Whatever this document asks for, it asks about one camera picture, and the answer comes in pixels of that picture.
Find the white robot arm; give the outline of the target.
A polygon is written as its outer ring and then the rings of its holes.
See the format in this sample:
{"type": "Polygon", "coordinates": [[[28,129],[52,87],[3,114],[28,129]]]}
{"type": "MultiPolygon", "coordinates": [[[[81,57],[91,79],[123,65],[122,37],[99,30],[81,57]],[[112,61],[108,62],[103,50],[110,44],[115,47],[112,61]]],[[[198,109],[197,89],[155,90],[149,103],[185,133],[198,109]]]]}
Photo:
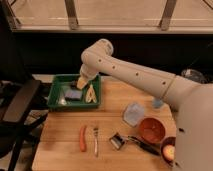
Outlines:
{"type": "Polygon", "coordinates": [[[213,171],[213,84],[122,61],[112,54],[107,39],[85,49],[80,86],[105,73],[167,103],[178,111],[173,171],[213,171]]]}

